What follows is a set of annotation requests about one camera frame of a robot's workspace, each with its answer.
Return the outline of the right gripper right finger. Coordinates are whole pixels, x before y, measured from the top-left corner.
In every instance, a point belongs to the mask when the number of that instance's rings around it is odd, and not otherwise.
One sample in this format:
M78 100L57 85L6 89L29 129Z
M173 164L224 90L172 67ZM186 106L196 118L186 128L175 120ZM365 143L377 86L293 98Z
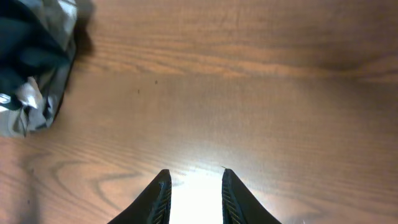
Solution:
M232 169L224 170L221 194L224 224L281 224Z

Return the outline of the black t-shirt with logo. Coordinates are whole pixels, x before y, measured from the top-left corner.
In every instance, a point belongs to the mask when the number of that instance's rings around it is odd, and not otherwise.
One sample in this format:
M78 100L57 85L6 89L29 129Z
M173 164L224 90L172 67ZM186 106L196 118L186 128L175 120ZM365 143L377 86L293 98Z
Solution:
M69 62L39 18L22 2L1 1L1 106L22 107L18 89L29 77L41 76Z

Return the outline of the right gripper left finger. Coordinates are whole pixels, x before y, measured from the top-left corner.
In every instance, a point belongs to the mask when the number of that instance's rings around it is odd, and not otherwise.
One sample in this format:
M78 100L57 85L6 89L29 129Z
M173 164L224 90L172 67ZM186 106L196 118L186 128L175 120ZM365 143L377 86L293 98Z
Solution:
M108 224L169 224L172 179L161 170L130 206Z

